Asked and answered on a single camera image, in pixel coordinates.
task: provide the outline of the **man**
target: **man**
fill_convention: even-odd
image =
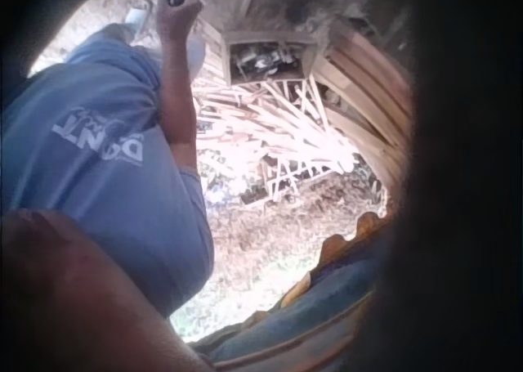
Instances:
[[[161,69],[127,44],[149,8],[134,10],[31,78],[2,116],[2,214],[73,218],[163,317],[212,271],[186,47],[201,7],[159,0]]]

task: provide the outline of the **blue t-shirt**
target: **blue t-shirt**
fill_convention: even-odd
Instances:
[[[213,246],[199,177],[159,126],[159,76],[103,40],[32,77],[2,116],[2,214],[75,219],[167,317],[207,281]]]

